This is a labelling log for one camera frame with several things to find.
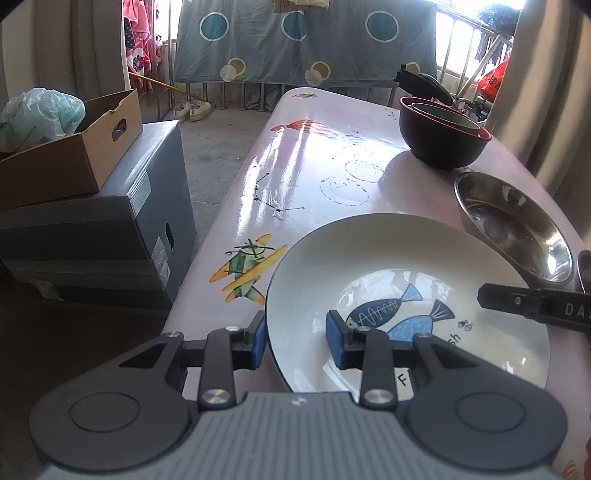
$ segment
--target wall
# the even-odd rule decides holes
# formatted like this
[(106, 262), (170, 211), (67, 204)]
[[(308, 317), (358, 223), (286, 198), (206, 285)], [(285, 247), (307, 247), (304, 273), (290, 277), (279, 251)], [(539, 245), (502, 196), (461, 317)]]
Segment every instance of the wall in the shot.
[(38, 86), (35, 0), (24, 0), (2, 21), (2, 54), (9, 98)]

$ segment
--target box handle hole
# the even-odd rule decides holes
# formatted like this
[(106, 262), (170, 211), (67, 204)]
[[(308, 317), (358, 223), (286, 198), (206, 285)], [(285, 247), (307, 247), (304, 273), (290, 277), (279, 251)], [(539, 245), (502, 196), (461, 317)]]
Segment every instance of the box handle hole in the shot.
[(170, 224), (166, 224), (166, 238), (168, 239), (168, 244), (170, 245), (170, 249), (174, 250), (174, 237), (173, 231), (170, 229)]
[(117, 142), (117, 140), (125, 133), (127, 130), (127, 120), (124, 118), (121, 122), (115, 125), (115, 128), (111, 132), (111, 137), (113, 138), (113, 142)]

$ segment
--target polka dot bedsheet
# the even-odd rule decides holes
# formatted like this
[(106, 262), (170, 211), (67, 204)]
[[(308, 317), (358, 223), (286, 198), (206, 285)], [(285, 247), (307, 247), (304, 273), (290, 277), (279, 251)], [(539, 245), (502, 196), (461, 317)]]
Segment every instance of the polka dot bedsheet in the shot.
[(367, 86), (393, 79), (403, 63), (435, 75), (437, 10), (427, 0), (272, 10), (269, 0), (184, 0), (175, 80)]

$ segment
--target pink clothing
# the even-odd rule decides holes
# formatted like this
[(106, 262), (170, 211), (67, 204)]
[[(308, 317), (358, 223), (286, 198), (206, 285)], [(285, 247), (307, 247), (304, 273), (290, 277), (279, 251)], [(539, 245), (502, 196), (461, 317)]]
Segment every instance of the pink clothing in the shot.
[[(135, 47), (126, 51), (127, 66), (130, 72), (138, 73), (140, 75), (147, 75), (148, 72), (160, 63), (160, 36), (156, 35), (156, 58), (152, 59), (152, 6), (154, 0), (122, 0), (122, 13), (124, 17), (129, 19), (131, 30), (134, 35)], [(139, 79), (132, 78), (131, 82), (138, 90), (152, 90), (149, 82), (142, 82)]]

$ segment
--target white sneaker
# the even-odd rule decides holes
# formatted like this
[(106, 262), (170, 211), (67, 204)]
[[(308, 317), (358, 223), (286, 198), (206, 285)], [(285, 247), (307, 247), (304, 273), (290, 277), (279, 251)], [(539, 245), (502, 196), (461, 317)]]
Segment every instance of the white sneaker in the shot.
[(202, 102), (201, 100), (193, 100), (191, 103), (191, 109), (189, 118), (192, 122), (201, 120), (204, 116), (211, 113), (212, 104), (209, 102)]
[(178, 121), (183, 122), (189, 117), (190, 111), (191, 104), (189, 102), (179, 103), (174, 107), (174, 116)]

